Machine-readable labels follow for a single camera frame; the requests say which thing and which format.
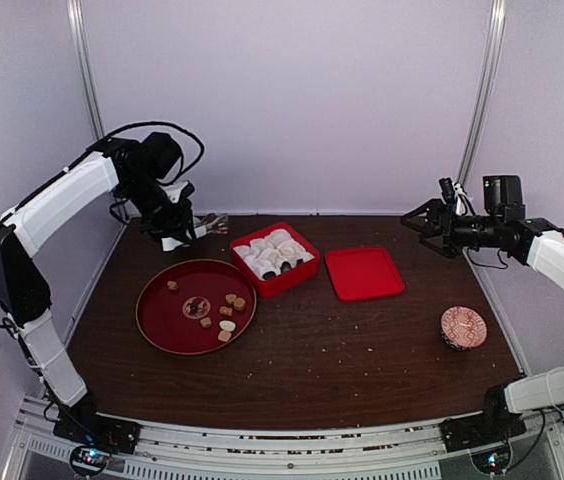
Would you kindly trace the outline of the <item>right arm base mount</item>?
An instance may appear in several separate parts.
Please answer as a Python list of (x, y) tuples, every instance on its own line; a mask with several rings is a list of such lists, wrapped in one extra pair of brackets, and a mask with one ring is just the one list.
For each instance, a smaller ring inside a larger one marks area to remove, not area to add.
[(510, 440), (526, 433), (520, 415), (493, 420), (486, 414), (449, 418), (439, 425), (448, 453), (468, 451), (473, 466), (483, 474), (503, 474), (511, 465)]

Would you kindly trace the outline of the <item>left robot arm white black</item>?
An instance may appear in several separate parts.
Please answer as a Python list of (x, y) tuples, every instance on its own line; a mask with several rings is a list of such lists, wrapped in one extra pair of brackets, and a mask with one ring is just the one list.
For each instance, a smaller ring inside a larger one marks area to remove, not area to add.
[(112, 196), (111, 215), (131, 204), (133, 224), (163, 252), (196, 243), (191, 202), (193, 185), (185, 180), (184, 151), (169, 125), (154, 123), (143, 140), (113, 131), (94, 144), (15, 206), (0, 214), (0, 328), (20, 344), (31, 369), (60, 408), (60, 419), (85, 444), (106, 433), (96, 399), (78, 373), (52, 318), (49, 269), (39, 264), (47, 245), (56, 241), (84, 210)]

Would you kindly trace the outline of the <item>silver serving tongs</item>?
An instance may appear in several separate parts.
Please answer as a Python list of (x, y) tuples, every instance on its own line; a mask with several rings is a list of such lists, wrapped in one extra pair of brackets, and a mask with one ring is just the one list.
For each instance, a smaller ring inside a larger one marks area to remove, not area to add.
[(226, 213), (209, 213), (193, 217), (194, 232), (197, 238), (208, 235), (226, 235), (229, 230), (229, 217)]

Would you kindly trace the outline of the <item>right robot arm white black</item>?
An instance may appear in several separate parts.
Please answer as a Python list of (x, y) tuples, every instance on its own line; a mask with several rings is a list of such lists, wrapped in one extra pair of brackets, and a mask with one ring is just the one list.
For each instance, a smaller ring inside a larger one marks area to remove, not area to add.
[[(564, 228), (544, 218), (529, 218), (522, 183), (516, 175), (482, 180), (485, 212), (475, 212), (461, 184), (439, 181), (441, 195), (404, 214), (400, 222), (419, 242), (453, 259), (465, 250), (484, 248), (505, 253), (547, 278), (564, 292)], [(527, 411), (564, 406), (564, 366), (492, 388), (474, 430), (481, 440), (497, 440)]]

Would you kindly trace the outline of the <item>red tin lid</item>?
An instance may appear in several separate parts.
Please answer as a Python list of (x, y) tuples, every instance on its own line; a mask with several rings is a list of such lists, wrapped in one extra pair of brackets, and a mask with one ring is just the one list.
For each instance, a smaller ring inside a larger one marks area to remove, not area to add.
[(405, 283), (381, 246), (329, 251), (325, 264), (338, 299), (356, 302), (401, 295)]

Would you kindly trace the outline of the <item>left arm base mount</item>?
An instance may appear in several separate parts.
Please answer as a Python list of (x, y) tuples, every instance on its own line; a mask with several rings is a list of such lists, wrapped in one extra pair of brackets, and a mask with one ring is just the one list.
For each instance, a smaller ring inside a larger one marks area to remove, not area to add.
[(132, 421), (97, 417), (95, 427), (87, 429), (63, 417), (56, 421), (53, 434), (75, 443), (69, 453), (72, 471), (83, 478), (102, 474), (114, 455), (135, 452), (141, 426)]

